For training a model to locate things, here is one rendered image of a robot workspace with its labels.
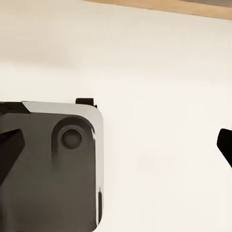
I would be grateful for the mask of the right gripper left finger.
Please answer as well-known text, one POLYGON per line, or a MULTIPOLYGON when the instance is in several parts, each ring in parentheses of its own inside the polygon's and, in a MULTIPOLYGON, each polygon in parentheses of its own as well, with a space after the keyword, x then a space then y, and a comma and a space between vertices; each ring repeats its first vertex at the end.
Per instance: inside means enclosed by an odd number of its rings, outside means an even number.
POLYGON ((21 129, 0 134, 0 186, 25 148, 21 129))

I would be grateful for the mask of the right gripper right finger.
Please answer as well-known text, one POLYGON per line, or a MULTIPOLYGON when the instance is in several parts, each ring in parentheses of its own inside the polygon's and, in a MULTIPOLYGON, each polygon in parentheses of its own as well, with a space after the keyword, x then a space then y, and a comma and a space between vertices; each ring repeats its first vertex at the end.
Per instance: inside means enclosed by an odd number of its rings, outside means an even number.
POLYGON ((232 167, 232 130, 222 128, 217 138, 217 147, 232 167))

